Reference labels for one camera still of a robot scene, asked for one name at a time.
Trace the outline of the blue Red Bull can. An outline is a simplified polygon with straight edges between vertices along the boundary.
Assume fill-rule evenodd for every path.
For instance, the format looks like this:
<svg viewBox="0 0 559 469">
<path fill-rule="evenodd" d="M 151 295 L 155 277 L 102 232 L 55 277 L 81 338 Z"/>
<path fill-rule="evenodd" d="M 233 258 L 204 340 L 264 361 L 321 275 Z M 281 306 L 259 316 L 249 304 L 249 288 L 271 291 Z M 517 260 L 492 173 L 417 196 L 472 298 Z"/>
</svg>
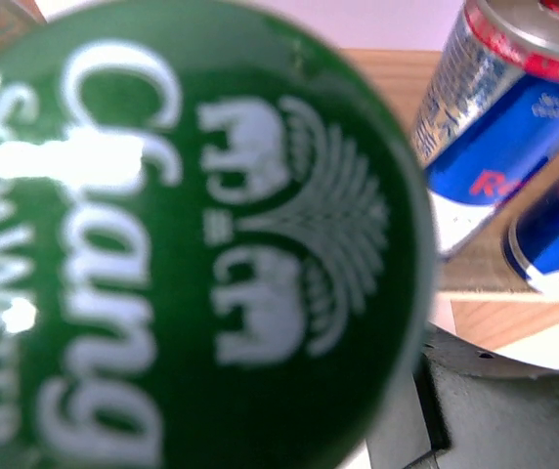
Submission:
<svg viewBox="0 0 559 469">
<path fill-rule="evenodd" d="M 467 1 L 410 133 L 450 257 L 559 152 L 559 1 Z"/>
</svg>

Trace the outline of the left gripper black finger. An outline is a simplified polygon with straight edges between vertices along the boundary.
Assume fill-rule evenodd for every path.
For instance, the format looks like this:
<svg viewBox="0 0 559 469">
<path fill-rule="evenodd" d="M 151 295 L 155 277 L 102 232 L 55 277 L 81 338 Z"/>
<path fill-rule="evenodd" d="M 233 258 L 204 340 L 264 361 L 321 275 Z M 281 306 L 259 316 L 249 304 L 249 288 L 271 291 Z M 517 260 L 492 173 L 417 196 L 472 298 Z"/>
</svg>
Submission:
<svg viewBox="0 0 559 469">
<path fill-rule="evenodd" d="M 559 370 L 434 327 L 366 449 L 373 468 L 559 468 Z"/>
</svg>

